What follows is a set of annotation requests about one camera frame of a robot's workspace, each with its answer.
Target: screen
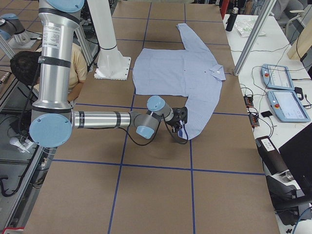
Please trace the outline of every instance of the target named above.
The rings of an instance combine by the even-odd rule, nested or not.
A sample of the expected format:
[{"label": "screen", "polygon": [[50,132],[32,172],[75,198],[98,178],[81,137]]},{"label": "screen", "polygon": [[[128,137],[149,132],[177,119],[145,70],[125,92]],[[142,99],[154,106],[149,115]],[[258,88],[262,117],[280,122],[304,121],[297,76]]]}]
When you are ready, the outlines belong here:
[{"label": "screen", "polygon": [[290,88],[291,84],[285,67],[269,66],[270,81],[272,85]]},{"label": "screen", "polygon": [[312,189],[312,123],[279,148],[288,169],[303,193]]},{"label": "screen", "polygon": [[285,118],[304,119],[306,117],[293,93],[274,92],[274,95]]}]

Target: blue cable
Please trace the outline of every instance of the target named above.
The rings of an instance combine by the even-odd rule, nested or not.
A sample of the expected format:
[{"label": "blue cable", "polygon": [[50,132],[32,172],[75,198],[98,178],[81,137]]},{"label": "blue cable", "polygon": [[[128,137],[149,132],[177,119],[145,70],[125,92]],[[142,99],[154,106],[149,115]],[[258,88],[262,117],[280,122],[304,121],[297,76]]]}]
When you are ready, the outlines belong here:
[{"label": "blue cable", "polygon": [[299,216],[299,218],[298,218],[298,220],[297,220],[297,222],[296,222],[296,225],[295,225],[294,228],[293,228],[292,234],[294,234],[294,231],[296,231],[296,228],[297,228],[297,226],[298,226],[298,223],[299,223],[300,220],[301,220],[301,217],[302,217],[302,216],[305,214],[305,212],[307,212],[309,209],[312,209],[312,207],[306,208],[306,209],[304,210],[304,212]]}]

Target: folded cloth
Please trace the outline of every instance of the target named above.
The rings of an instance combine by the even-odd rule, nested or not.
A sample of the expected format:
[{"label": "folded cloth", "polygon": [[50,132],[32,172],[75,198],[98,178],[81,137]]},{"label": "folded cloth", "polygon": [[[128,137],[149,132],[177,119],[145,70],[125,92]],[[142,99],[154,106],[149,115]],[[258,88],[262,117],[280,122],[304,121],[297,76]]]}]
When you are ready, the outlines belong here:
[{"label": "folded cloth", "polygon": [[185,50],[143,49],[133,68],[136,94],[188,97],[188,122],[178,135],[199,135],[219,102],[223,66],[185,23],[177,25]]}]

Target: black bottle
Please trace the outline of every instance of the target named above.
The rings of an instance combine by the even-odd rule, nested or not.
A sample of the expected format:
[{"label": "black bottle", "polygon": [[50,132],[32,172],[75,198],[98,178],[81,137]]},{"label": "black bottle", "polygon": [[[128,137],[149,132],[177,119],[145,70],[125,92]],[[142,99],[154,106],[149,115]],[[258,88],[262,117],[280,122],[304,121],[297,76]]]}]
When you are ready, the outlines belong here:
[{"label": "black bottle", "polygon": [[230,14],[228,21],[226,21],[226,24],[227,24],[226,29],[225,29],[226,31],[228,32],[232,31],[233,26],[235,24],[236,17],[237,17],[237,13],[238,13],[238,8],[234,7]]}]

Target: brown table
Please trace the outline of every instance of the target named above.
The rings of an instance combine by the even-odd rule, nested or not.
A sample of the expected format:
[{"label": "brown table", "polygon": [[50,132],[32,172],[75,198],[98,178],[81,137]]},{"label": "brown table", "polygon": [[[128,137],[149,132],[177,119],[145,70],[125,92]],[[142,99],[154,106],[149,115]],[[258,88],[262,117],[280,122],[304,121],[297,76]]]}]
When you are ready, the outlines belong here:
[{"label": "brown table", "polygon": [[[220,102],[186,145],[174,143],[163,124],[144,147],[119,129],[74,130],[55,155],[25,233],[278,234],[219,8],[123,1],[113,22],[131,68],[143,47],[183,49],[176,25],[186,22],[225,67]],[[135,94],[132,71],[126,81],[89,74],[75,109],[144,113],[148,97]],[[172,107],[186,101],[163,97]]]}]

